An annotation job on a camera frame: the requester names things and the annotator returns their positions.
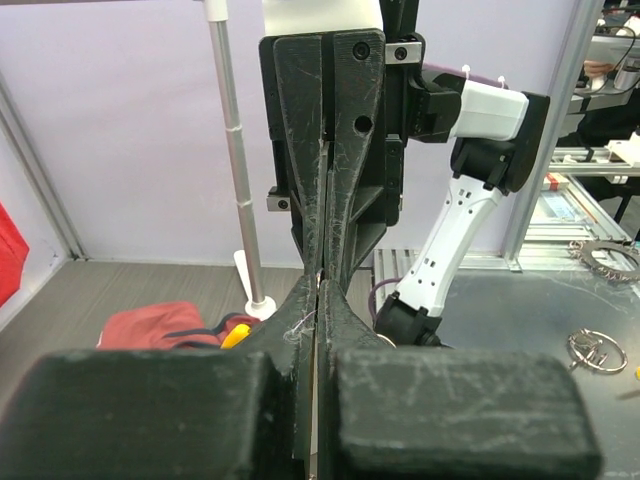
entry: gray table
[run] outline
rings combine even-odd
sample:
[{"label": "gray table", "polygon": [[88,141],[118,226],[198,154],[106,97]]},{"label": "gray table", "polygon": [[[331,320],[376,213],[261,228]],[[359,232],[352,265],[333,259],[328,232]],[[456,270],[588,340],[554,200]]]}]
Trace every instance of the gray table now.
[{"label": "gray table", "polygon": [[640,299],[629,286],[590,272],[461,271],[438,333],[453,347],[542,352],[569,365],[566,339],[581,327],[627,352],[618,375],[574,376],[606,456],[603,478],[640,480]]}]

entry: white partition panel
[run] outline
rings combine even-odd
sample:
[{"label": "white partition panel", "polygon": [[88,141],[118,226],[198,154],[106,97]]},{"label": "white partition panel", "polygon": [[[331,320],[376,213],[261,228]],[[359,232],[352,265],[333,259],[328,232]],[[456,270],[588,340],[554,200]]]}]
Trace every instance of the white partition panel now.
[{"label": "white partition panel", "polygon": [[65,252],[31,189],[21,164],[0,130],[0,203],[29,244],[21,289],[0,306],[0,329],[64,261]]},{"label": "white partition panel", "polygon": [[[428,61],[546,92],[575,0],[421,2]],[[262,258],[299,263],[287,214],[268,213],[273,160],[258,60],[259,0],[230,4],[230,35]],[[0,71],[87,253],[231,263],[240,235],[200,2],[0,7]],[[383,240],[422,244],[449,150],[411,145],[405,209]],[[476,249],[497,250],[505,205]]]}]

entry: yellow object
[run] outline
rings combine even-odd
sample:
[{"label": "yellow object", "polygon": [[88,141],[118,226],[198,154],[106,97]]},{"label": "yellow object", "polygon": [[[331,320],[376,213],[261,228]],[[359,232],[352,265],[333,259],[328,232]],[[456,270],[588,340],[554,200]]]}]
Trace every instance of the yellow object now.
[{"label": "yellow object", "polygon": [[229,332],[227,338],[224,339],[224,342],[222,342],[220,348],[233,348],[242,340],[247,338],[250,333],[251,328],[249,327],[249,325],[244,325],[242,323],[240,325],[236,325],[236,327],[231,330],[231,332]]}]

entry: red cloth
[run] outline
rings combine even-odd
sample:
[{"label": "red cloth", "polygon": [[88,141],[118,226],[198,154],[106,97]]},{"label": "red cloth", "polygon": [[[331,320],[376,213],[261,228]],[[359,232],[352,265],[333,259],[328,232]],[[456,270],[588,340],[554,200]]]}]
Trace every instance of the red cloth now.
[{"label": "red cloth", "polygon": [[0,205],[0,305],[20,289],[29,246]]},{"label": "red cloth", "polygon": [[[112,316],[96,347],[99,350],[168,350],[189,346],[219,346],[229,332],[241,323],[251,326],[260,323],[260,320],[233,314],[225,317],[218,327],[207,329],[195,305],[188,302],[161,303]],[[189,330],[201,330],[202,333],[179,334]]]}]

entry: screw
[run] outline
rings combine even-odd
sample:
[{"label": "screw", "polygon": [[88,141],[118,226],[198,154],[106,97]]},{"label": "screw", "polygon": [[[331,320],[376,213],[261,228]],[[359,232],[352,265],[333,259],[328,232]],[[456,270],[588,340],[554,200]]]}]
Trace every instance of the screw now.
[{"label": "screw", "polygon": [[397,60],[404,60],[405,58],[407,58],[407,49],[404,47],[398,47],[396,48],[396,51],[394,53],[395,57]]},{"label": "screw", "polygon": [[369,56],[370,52],[371,49],[369,48],[369,45],[364,42],[358,42],[356,43],[355,47],[353,47],[353,56],[358,60],[366,59]]}]

